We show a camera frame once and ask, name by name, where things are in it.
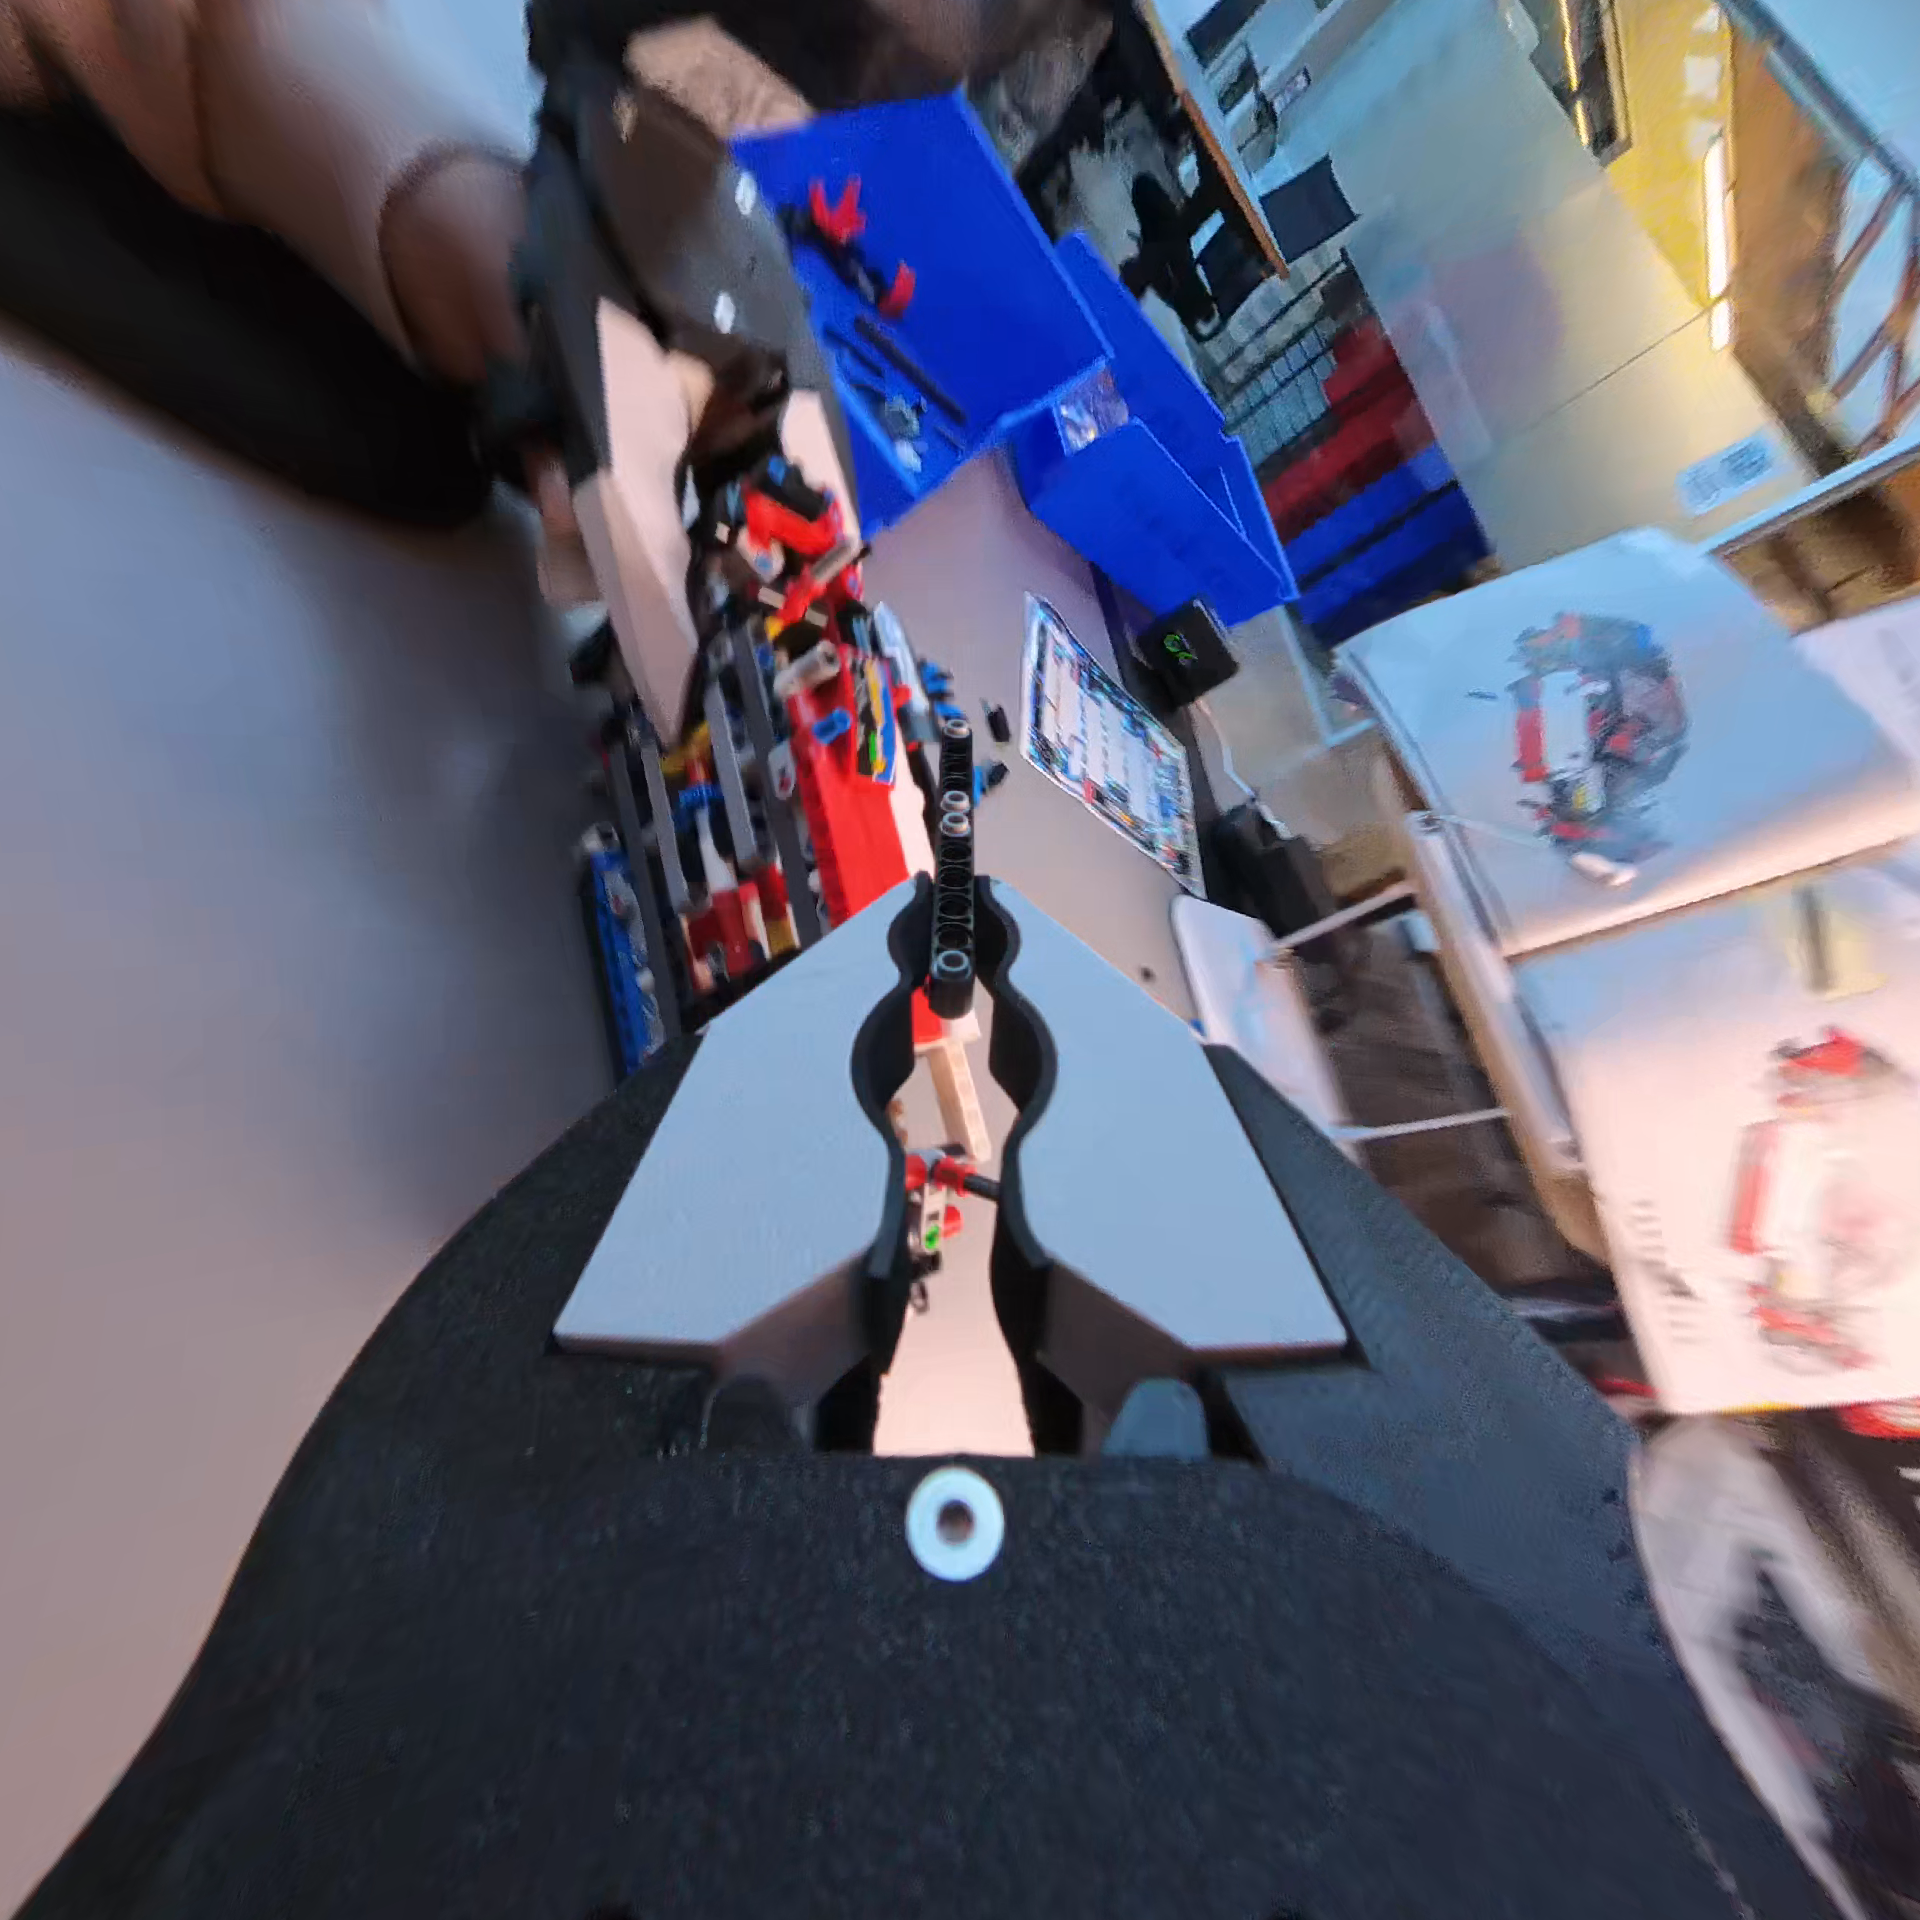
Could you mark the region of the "black box green logo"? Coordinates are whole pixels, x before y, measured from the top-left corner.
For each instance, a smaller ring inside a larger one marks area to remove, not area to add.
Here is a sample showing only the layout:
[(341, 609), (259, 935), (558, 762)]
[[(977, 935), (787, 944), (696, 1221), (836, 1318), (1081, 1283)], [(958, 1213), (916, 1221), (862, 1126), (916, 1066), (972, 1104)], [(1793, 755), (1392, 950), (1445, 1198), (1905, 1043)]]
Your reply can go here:
[(1204, 597), (1155, 617), (1133, 637), (1131, 654), (1157, 699), (1171, 711), (1204, 702), (1241, 673), (1241, 662)]

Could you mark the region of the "person's left forearm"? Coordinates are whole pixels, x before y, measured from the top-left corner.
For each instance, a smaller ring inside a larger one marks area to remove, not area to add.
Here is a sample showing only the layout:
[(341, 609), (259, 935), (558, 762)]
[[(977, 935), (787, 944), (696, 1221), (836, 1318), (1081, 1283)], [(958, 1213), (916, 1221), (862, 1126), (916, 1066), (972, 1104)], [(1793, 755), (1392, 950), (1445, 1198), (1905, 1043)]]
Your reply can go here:
[(174, 200), (281, 240), (411, 359), (379, 255), (389, 194), (427, 153), (496, 153), (521, 169), (504, 118), (390, 5), (5, 3), (3, 15), (5, 109), (93, 110)]

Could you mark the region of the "holographic sticker sheet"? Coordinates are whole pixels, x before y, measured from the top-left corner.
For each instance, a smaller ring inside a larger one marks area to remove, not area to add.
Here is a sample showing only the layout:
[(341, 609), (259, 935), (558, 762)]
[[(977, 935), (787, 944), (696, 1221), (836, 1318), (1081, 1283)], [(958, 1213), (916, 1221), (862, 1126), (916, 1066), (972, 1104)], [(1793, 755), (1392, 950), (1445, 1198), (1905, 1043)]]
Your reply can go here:
[(1208, 899), (1194, 768), (1179, 739), (1115, 681), (1042, 597), (1025, 597), (1014, 743), (1189, 896)]

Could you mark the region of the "blue bin with white label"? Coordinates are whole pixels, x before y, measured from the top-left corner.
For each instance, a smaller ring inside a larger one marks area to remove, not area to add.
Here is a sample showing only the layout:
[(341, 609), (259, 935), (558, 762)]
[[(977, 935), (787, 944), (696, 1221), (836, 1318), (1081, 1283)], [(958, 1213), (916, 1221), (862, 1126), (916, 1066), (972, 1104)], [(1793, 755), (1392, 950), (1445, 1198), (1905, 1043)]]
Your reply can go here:
[(811, 273), (795, 267), (787, 246), (843, 407), (866, 537), (899, 527), (973, 457), (1006, 449), (1021, 417), (1100, 366), (1106, 345), (1090, 313), (960, 94), (740, 135), (731, 153), (781, 235), (779, 211), (809, 178), (862, 178), (873, 246), (918, 274), (904, 339), (966, 409), (966, 457), (936, 462), (931, 479), (908, 473), (829, 359), (820, 334), (828, 296), (804, 286)]

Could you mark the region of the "stack of red blue bins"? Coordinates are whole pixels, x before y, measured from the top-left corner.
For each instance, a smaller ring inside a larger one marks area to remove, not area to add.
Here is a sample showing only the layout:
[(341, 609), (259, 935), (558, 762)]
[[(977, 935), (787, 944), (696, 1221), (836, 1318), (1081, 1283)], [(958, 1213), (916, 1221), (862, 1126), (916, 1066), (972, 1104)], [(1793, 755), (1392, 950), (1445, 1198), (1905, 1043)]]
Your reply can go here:
[(1325, 654), (1477, 585), (1492, 546), (1378, 319), (1339, 327), (1308, 397), (1325, 407), (1262, 480), (1296, 597)]

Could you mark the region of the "blue parts bin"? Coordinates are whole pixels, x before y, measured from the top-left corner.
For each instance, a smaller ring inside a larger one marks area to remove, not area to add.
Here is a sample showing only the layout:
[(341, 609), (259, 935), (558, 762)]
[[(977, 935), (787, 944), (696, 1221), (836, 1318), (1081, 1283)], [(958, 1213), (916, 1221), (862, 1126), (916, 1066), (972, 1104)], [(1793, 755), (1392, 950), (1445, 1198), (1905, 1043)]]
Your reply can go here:
[(1083, 233), (1054, 255), (1106, 350), (1010, 432), (1030, 518), (1155, 616), (1195, 600), (1235, 630), (1293, 607), (1252, 462), (1208, 389)]

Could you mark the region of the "long black lego beam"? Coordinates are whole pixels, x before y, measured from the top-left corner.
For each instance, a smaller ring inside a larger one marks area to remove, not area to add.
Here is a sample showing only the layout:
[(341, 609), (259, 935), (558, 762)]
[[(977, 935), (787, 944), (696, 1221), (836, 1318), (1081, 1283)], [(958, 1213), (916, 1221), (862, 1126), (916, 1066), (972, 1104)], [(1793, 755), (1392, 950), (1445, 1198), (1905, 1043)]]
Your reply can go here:
[(933, 851), (933, 923), (928, 1009), (945, 1023), (972, 1013), (977, 989), (977, 757), (963, 714), (939, 722), (928, 842)]

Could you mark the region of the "lego set box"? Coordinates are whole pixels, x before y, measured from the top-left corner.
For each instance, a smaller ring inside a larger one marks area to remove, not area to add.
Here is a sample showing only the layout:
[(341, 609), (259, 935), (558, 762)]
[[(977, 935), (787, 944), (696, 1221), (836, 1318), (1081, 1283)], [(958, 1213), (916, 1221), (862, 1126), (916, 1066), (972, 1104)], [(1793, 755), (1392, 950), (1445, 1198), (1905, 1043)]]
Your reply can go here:
[(1915, 1696), (1753, 1424), (1644, 1437), (1656, 1614), (1744, 1782), (1840, 1915), (1915, 1915)]

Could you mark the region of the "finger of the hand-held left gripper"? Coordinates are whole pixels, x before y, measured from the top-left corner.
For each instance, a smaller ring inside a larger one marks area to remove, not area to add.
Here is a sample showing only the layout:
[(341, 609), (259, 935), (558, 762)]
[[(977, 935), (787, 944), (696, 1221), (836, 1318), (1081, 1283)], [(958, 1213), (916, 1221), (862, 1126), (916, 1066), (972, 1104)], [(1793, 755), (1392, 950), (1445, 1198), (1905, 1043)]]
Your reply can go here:
[(713, 399), (713, 373), (661, 349), (613, 302), (594, 311), (594, 345), (609, 447), (573, 489), (573, 514), (640, 710), (657, 737), (677, 745), (701, 651), (689, 610), (683, 466)]
[(811, 489), (832, 497), (845, 529), (862, 529), (848, 431), (835, 397), (792, 389), (779, 415), (779, 451)]

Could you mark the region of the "black power adapter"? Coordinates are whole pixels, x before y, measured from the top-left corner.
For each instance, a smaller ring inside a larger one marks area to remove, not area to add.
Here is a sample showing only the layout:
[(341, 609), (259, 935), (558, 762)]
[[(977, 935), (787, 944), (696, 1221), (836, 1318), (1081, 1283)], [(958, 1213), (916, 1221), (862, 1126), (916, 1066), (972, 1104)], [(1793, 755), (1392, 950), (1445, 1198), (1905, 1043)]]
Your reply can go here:
[(1288, 832), (1256, 802), (1220, 811), (1208, 830), (1213, 899), (1259, 922), (1274, 937), (1338, 912), (1313, 845)]

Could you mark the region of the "heap of black lego parts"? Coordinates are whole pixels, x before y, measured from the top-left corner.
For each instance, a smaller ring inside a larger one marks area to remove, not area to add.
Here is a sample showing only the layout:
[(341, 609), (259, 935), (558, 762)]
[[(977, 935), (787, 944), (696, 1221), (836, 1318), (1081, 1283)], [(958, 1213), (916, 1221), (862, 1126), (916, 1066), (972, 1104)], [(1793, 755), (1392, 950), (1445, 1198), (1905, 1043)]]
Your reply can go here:
[(899, 253), (873, 246), (862, 178), (809, 178), (779, 225), (795, 267), (811, 273), (804, 286), (828, 296), (820, 334), (829, 359), (899, 465), (916, 479), (931, 479), (936, 462), (960, 465), (969, 415), (906, 344), (918, 274)]

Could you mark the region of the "lego instruction booklet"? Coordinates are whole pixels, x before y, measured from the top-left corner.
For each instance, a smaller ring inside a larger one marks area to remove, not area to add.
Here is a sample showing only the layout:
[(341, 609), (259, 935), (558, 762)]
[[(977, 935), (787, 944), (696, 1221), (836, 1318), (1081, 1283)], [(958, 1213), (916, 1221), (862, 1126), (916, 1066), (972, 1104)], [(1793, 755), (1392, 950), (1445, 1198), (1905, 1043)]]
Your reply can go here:
[(1637, 531), (1334, 673), (1534, 1191), (1658, 1401), (1915, 1401), (1915, 603), (1793, 637)]

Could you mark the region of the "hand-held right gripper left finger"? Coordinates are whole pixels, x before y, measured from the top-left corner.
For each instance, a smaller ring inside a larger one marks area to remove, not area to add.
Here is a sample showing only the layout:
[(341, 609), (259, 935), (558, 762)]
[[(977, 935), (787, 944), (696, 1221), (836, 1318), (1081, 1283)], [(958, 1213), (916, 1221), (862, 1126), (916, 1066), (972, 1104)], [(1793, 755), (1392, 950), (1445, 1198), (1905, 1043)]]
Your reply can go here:
[(828, 933), (698, 1039), (553, 1327), (569, 1358), (764, 1383), (872, 1450), (906, 1327), (906, 1146), (931, 882)]

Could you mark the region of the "white book stand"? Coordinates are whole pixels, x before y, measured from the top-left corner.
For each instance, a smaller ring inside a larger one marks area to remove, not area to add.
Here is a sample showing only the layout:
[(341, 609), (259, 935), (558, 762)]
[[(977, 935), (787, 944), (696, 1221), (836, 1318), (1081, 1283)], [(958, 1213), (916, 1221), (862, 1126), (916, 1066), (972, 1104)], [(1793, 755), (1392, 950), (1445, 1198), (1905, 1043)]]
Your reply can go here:
[[(1364, 1146), (1500, 1126), (1530, 1170), (1552, 1185), (1588, 1183), (1550, 1050), (1498, 947), (1492, 915), (1473, 888), (1461, 846), (1465, 832), (1432, 811), (1411, 811), (1402, 829), (1409, 838), (1405, 879), (1288, 935), (1195, 896), (1172, 904), (1172, 943), (1201, 1039), (1238, 1054), (1349, 1158)], [(1432, 931), (1434, 955), (1494, 1102), (1422, 1121), (1356, 1122), (1313, 1024), (1305, 950), (1405, 912)]]

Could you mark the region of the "lego race car model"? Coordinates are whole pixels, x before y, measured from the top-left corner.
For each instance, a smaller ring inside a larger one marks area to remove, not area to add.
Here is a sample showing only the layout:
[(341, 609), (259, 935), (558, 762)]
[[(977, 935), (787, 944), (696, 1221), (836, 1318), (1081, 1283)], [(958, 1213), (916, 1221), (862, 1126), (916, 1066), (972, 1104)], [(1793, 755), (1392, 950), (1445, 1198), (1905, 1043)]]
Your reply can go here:
[[(613, 1069), (632, 1078), (669, 1043), (797, 961), (909, 879), (933, 879), (937, 737), (912, 714), (915, 654), (864, 593), (866, 546), (829, 494), (774, 454), (690, 509), (701, 646), (677, 745), (650, 727), (611, 621), (569, 662), (598, 697), (579, 888)], [(916, 1071), (892, 1107), (906, 1146), (915, 1288), (993, 1197), (964, 1043), (972, 1016), (915, 992)]]

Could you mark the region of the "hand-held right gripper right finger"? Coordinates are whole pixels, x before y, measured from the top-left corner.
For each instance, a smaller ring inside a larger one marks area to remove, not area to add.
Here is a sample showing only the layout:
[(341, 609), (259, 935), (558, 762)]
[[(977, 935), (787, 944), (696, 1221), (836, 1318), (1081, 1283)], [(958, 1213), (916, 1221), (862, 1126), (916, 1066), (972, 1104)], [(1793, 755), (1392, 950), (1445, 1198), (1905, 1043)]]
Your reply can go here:
[(1208, 1048), (1004, 881), (980, 882), (998, 1151), (993, 1304), (1035, 1450), (1153, 1382), (1318, 1362), (1349, 1327)]

